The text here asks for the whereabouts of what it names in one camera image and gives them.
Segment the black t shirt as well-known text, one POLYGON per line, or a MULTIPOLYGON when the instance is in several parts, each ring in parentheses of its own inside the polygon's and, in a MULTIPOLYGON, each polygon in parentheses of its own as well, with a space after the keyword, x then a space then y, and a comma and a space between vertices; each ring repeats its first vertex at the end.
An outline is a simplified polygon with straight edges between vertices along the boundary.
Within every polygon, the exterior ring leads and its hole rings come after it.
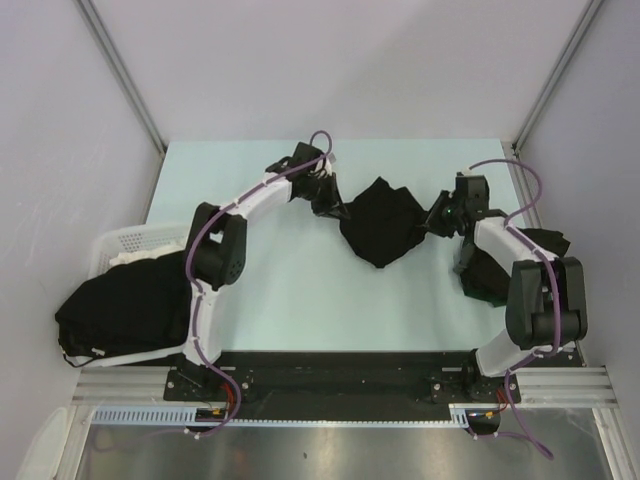
POLYGON ((360 259, 383 269, 419 245, 429 214, 407 187, 392 188, 378 177, 347 205, 339 223, 343 238, 360 259))

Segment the white plastic laundry basket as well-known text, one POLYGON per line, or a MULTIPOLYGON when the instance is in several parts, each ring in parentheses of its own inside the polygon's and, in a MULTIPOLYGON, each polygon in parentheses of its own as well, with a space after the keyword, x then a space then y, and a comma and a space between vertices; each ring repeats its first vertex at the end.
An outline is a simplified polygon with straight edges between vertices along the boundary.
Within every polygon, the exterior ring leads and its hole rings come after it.
POLYGON ((136 225, 99 237, 90 276, 55 313, 63 359, 74 368, 150 362, 180 354, 191 291, 184 224, 136 225))

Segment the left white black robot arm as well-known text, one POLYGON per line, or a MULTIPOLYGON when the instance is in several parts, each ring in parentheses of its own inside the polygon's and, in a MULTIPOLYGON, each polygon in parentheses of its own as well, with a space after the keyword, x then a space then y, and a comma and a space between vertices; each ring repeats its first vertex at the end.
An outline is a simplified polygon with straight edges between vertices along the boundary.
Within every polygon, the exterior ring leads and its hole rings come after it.
POLYGON ((185 359, 197 365, 185 383, 197 398, 210 399, 221 387, 220 374, 206 365, 221 355, 222 310, 230 286, 245 268, 249 227, 297 198, 308 201, 316 216, 346 218, 334 162, 330 150, 300 142, 293 154, 267 167, 248 191, 222 206, 204 202, 197 207, 184 251, 191 312, 183 349, 185 359))

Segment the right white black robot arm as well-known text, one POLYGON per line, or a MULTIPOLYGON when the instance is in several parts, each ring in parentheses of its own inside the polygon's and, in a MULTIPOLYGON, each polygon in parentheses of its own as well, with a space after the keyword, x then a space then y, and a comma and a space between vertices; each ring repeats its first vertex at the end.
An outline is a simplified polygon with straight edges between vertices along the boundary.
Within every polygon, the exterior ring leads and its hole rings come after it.
POLYGON ((461 376, 462 391, 473 401, 484 401, 496 391, 496 377, 558 353, 588 330, 581 262, 535 243, 489 201, 484 176, 459 172, 454 189, 441 191, 425 222, 429 233, 463 238, 460 268, 482 252, 509 276, 505 327, 475 350, 474 368, 461 376))

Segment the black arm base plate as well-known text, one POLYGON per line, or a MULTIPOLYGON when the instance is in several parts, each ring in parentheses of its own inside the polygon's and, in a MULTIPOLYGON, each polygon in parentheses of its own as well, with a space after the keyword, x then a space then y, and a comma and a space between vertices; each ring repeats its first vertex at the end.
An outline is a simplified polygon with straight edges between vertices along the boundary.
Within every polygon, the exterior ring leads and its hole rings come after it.
POLYGON ((427 422, 453 404, 496 425, 521 400, 515 377, 483 377, 469 352, 225 352, 216 370, 181 359, 163 398, 196 402, 200 421, 239 409, 245 421, 427 422))

